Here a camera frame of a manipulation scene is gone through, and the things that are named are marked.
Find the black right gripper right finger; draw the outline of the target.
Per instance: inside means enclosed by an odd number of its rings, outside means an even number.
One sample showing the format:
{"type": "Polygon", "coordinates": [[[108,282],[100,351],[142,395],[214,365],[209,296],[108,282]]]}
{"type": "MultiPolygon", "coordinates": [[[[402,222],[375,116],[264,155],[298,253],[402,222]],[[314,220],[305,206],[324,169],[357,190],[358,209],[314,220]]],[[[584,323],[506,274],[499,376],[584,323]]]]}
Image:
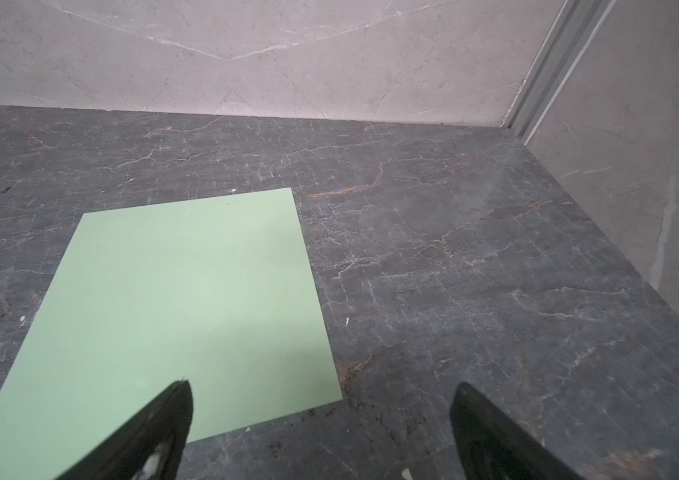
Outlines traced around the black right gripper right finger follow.
{"type": "Polygon", "coordinates": [[[467,382],[457,386],[449,420],[467,479],[581,477],[467,382]]]}

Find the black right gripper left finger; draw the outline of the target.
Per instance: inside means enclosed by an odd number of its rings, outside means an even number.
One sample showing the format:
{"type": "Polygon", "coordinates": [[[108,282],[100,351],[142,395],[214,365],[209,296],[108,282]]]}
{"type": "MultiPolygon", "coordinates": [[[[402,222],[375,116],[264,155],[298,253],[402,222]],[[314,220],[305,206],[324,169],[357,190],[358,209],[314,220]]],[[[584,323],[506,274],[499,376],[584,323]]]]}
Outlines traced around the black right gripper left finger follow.
{"type": "Polygon", "coordinates": [[[175,381],[58,479],[174,479],[192,418],[190,383],[175,381]]]}

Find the light green paper sheet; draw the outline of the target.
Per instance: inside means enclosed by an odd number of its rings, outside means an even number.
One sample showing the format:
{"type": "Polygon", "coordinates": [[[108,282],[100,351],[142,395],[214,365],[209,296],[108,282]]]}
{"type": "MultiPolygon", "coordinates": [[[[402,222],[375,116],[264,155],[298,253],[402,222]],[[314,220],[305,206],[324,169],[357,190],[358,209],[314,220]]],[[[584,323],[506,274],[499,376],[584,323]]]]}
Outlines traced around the light green paper sheet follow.
{"type": "Polygon", "coordinates": [[[0,479],[52,479],[176,380],[191,440],[341,399],[287,188],[87,213],[0,390],[0,479]]]}

